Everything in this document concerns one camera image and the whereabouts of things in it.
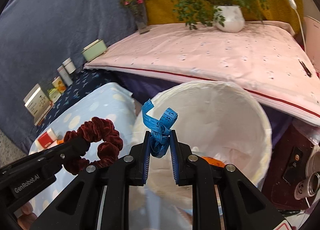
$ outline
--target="pink flowers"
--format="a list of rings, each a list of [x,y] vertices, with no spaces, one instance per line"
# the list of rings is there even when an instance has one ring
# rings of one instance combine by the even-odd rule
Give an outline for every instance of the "pink flowers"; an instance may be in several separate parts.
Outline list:
[[[128,8],[137,7],[139,4],[143,4],[144,0],[120,0],[120,3]]]

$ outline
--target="scrunchie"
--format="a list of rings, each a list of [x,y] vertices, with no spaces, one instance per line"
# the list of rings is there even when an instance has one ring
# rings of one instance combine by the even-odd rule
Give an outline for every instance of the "scrunchie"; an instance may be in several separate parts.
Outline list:
[[[103,168],[112,165],[117,159],[119,152],[123,148],[123,140],[111,120],[93,117],[91,121],[84,122],[77,131],[68,131],[64,136],[64,142],[68,142],[76,137],[86,140],[90,147],[91,142],[99,142],[99,161],[91,162],[85,158],[76,157],[63,164],[64,168],[73,175],[77,175],[81,170],[89,165]]]

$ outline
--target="metal screw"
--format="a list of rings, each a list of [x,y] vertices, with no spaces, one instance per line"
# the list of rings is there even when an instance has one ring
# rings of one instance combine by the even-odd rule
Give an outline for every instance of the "metal screw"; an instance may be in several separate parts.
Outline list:
[[[234,172],[236,170],[236,166],[234,166],[233,164],[228,164],[226,166],[226,169],[227,171]]]
[[[197,161],[197,160],[198,160],[198,156],[197,156],[197,155],[194,155],[194,154],[189,155],[188,160],[189,160],[189,161]]]
[[[123,158],[123,160],[124,160],[125,162],[130,162],[130,161],[133,161],[133,157],[132,157],[131,155],[127,155],[127,156],[125,156],[125,157]]]
[[[87,172],[91,173],[91,172],[94,172],[96,170],[96,167],[93,166],[93,165],[90,165],[88,166],[86,169],[85,169]]]

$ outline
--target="pink mattress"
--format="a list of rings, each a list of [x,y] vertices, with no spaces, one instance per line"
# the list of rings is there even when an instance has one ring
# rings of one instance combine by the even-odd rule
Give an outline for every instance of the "pink mattress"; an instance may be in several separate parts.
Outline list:
[[[300,64],[312,73],[308,77]],[[247,23],[239,33],[184,24],[151,26],[109,47],[85,65],[175,82],[233,81],[260,103],[320,126],[320,80],[286,30]]]

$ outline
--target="silver can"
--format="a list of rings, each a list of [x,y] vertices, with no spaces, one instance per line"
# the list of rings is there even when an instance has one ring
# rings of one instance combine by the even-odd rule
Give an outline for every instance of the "silver can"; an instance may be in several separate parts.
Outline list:
[[[62,65],[64,66],[64,68],[67,70],[69,74],[72,74],[76,70],[76,67],[73,64],[71,58],[68,58],[66,61],[64,61]]]
[[[58,69],[58,73],[60,74],[60,77],[63,79],[63,81],[65,82],[65,84],[67,86],[70,86],[73,81],[70,78],[69,74],[67,73],[66,69],[64,68],[64,66],[60,66]]]
[[[314,196],[320,188],[320,174],[313,173],[310,177],[299,182],[294,190],[294,198],[296,200]]]

